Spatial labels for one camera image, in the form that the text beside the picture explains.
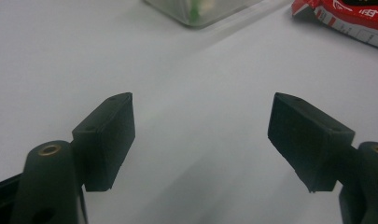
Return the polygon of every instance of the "white table surface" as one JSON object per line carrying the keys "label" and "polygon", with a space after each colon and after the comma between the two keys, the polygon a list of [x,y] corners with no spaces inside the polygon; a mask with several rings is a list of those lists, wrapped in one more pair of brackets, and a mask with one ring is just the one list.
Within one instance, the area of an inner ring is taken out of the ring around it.
{"label": "white table surface", "polygon": [[133,93],[136,139],[92,224],[342,223],[267,138],[276,91],[378,141],[378,49],[290,2],[202,30],[140,0],[0,0],[0,181],[105,98]]}

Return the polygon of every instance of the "black plastic part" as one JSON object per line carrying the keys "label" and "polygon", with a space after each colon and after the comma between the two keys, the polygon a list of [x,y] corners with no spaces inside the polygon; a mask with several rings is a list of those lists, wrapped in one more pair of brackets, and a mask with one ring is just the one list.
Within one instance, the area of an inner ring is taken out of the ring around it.
{"label": "black plastic part", "polygon": [[378,224],[378,143],[359,146],[362,155],[360,185],[366,199],[366,213],[361,224]]}
{"label": "black plastic part", "polygon": [[355,132],[301,98],[276,93],[268,136],[310,191],[332,191],[330,171]]}
{"label": "black plastic part", "polygon": [[362,192],[343,187],[339,196],[343,224],[360,224],[366,213],[366,200]]}
{"label": "black plastic part", "polygon": [[359,179],[361,155],[354,147],[340,149],[341,153],[334,156],[328,172],[339,180],[344,188],[353,194],[362,194]]}
{"label": "black plastic part", "polygon": [[87,223],[69,143],[48,142],[28,154],[9,223]]}
{"label": "black plastic part", "polygon": [[21,175],[0,182],[0,224],[7,224],[13,210]]}
{"label": "black plastic part", "polygon": [[73,130],[73,137],[86,191],[111,189],[135,138],[133,95],[106,99]]}

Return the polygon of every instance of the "clear plastic container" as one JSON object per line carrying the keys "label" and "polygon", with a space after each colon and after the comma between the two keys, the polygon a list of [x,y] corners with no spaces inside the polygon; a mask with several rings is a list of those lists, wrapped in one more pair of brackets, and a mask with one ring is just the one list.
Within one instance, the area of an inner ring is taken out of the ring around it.
{"label": "clear plastic container", "polygon": [[188,26],[205,26],[262,0],[146,0]]}

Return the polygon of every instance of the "red packaging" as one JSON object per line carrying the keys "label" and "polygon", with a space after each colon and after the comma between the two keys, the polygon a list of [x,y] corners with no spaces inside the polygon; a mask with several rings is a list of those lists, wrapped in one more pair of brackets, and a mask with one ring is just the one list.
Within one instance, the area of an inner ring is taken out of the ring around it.
{"label": "red packaging", "polygon": [[308,7],[327,26],[378,47],[378,6],[350,6],[342,0],[295,0],[293,16]]}

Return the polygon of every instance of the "red and white package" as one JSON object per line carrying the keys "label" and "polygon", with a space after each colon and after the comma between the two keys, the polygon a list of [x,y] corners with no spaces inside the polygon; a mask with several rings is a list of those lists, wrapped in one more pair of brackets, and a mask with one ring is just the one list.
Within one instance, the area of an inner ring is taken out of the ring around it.
{"label": "red and white package", "polygon": [[295,0],[293,16],[308,7],[327,26],[378,47],[378,6],[350,6],[342,0]]}

